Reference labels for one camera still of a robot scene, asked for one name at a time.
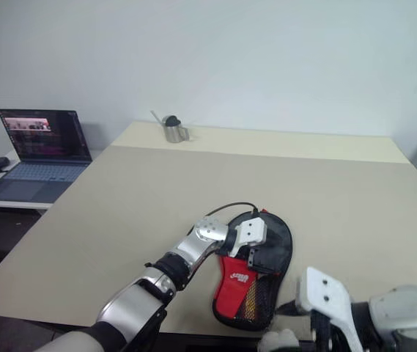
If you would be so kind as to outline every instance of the white glove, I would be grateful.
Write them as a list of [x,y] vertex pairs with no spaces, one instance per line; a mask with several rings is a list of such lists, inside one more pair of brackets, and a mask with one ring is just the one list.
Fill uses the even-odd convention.
[[258,352],[272,352],[279,348],[299,347],[299,341],[295,333],[289,329],[280,332],[269,331],[262,336],[257,345]]

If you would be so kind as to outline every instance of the white wall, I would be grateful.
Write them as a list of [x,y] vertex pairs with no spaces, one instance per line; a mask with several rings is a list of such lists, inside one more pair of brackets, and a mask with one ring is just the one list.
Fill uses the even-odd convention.
[[0,107],[77,109],[91,147],[155,109],[417,158],[417,0],[0,0]]

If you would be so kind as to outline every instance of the red and black pouch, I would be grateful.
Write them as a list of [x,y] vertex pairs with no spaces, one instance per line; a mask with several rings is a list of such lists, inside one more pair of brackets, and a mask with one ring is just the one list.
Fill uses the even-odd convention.
[[[259,213],[267,238],[258,246],[244,246],[235,258],[218,252],[222,278],[213,298],[213,314],[222,323],[242,330],[266,329],[276,307],[281,281],[292,256],[292,236],[278,216]],[[233,230],[252,213],[242,213],[229,224]]]

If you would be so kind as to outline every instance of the laptop keyboard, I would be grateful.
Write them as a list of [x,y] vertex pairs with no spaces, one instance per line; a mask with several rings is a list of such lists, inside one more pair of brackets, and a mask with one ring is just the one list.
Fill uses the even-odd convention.
[[84,171],[82,165],[24,164],[17,165],[4,178],[12,180],[73,182]]

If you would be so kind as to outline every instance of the beige tabletop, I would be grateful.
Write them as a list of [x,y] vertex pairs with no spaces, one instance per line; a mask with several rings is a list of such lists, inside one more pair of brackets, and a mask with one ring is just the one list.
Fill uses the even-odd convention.
[[[144,263],[207,211],[236,201],[254,202],[292,231],[278,304],[294,298],[309,265],[343,281],[357,301],[417,285],[417,170],[390,139],[215,128],[191,135],[169,144],[160,126],[133,123],[0,264],[0,315],[90,325]],[[212,256],[168,306],[161,331],[253,336],[214,318],[219,279]],[[287,323],[309,338],[307,320]]]

